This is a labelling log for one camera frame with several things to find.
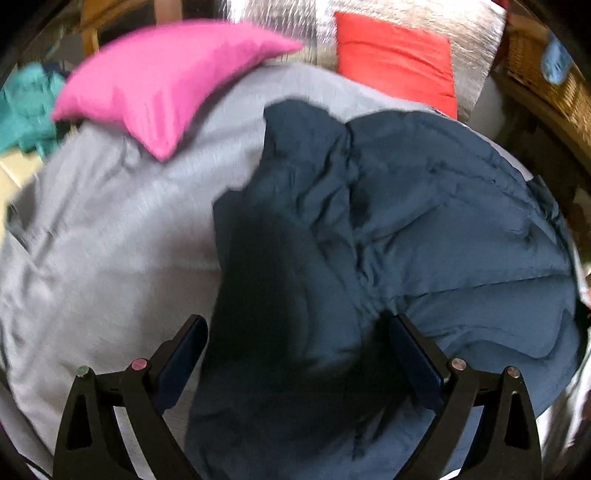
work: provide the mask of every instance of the pink pillow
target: pink pillow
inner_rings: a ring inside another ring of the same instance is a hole
[[[263,60],[300,48],[296,41],[248,24],[194,20],[143,28],[80,65],[61,91],[52,118],[117,125],[165,161],[216,87]]]

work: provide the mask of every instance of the dark blue fabric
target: dark blue fabric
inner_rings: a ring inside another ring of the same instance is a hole
[[[545,410],[582,339],[543,183],[430,113],[343,125],[287,100],[265,119],[250,184],[214,206],[224,277],[186,440],[204,480],[391,480],[432,414],[409,395],[384,309],[477,369],[517,366]]]

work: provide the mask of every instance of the blanket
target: blanket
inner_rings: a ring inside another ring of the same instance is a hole
[[[223,280],[186,440],[201,476],[391,480],[433,414],[386,309],[476,369],[518,367],[541,414],[581,345],[569,232],[544,183],[432,113],[343,124],[287,100],[265,120],[250,184],[214,206]]]
[[[290,97],[343,121],[384,108],[431,110],[318,67],[259,67],[207,100],[165,164],[128,134],[85,122],[11,202],[0,368],[50,452],[78,366],[125,369],[192,313],[210,320],[221,278],[212,203],[248,182],[261,158],[263,109]],[[181,444],[198,377],[164,415]],[[139,477],[153,478],[125,411],[116,413]]]

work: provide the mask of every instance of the light blue cloth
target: light blue cloth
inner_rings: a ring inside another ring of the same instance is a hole
[[[573,59],[566,51],[564,45],[550,32],[550,43],[542,56],[541,69],[546,81],[552,85],[561,85],[569,75],[573,66]]]
[[[17,147],[36,149],[41,158],[52,153],[65,131],[51,120],[56,98],[65,81],[30,63],[11,75],[0,92],[0,153]]]

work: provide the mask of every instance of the clamp jaw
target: clamp jaw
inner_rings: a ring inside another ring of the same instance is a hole
[[[201,480],[164,423],[207,344],[207,322],[192,315],[149,360],[96,375],[80,367],[57,436],[55,480],[139,480],[113,407],[125,407],[139,446],[160,479]]]
[[[501,374],[449,360],[404,315],[384,314],[390,340],[421,405],[435,419],[395,480],[439,480],[472,407],[484,406],[458,480],[541,480],[534,410],[519,370]]]

